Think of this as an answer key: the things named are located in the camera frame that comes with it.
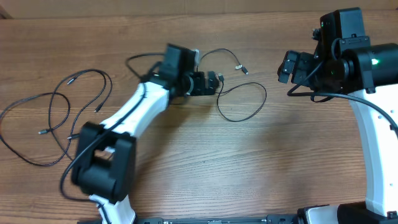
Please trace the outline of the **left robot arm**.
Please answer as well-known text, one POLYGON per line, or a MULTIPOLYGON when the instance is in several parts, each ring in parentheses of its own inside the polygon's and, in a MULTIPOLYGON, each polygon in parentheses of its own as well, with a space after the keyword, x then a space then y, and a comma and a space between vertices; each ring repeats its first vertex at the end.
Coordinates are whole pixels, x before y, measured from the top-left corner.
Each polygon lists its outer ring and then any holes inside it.
POLYGON ((128 197, 134 176, 137 140, 171 101, 212 82, 195 71, 200 52, 168 44, 163 59, 140 75, 133 96, 100 124, 80 130, 76 157, 65 170, 101 215, 97 223, 134 223, 128 197))

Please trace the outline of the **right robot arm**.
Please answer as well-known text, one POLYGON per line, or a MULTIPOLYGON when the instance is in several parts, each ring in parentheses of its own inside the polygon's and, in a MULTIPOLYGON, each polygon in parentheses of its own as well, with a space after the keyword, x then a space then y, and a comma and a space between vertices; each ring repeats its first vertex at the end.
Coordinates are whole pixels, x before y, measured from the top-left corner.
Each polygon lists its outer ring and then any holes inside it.
POLYGON ((312 54, 290 50, 277 74, 315 103, 347 99, 358 122, 366 169, 362 202, 301 208, 296 223, 397 222, 397 45, 372 45, 358 7, 320 18, 312 54))

